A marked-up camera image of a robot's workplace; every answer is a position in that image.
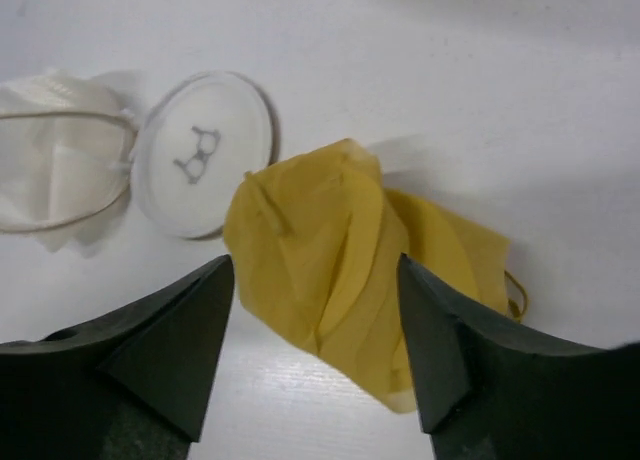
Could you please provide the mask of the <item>white mesh laundry bag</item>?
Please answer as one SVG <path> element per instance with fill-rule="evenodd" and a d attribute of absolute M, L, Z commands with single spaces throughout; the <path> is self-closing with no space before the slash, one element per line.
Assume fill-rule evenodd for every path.
<path fill-rule="evenodd" d="M 139 113 L 102 77 L 62 72 L 1 85 L 1 230 L 51 249 L 130 200 L 163 233 L 219 234 L 248 172 L 273 158 L 270 107 L 225 71 L 194 75 Z"/>

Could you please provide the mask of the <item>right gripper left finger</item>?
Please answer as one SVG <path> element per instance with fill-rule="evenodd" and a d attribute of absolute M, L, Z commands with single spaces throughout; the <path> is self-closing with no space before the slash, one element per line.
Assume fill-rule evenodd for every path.
<path fill-rule="evenodd" d="M 39 341 L 1 347 L 5 459 L 184 459 L 202 435 L 234 293 L 221 256 Z"/>

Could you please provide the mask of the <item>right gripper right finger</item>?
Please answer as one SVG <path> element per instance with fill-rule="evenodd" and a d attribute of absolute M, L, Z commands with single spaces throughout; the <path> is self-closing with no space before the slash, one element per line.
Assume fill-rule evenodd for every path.
<path fill-rule="evenodd" d="M 635 459 L 639 347 L 521 325 L 402 256 L 401 323 L 438 459 Z"/>

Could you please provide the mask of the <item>yellow bra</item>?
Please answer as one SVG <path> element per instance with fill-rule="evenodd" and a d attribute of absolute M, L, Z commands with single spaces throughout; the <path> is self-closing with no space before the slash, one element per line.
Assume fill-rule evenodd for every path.
<path fill-rule="evenodd" d="M 336 143 L 247 173 L 223 228 L 242 306 L 389 410 L 415 410 L 396 268 L 411 256 L 514 320 L 506 237 L 388 188 L 379 159 Z"/>

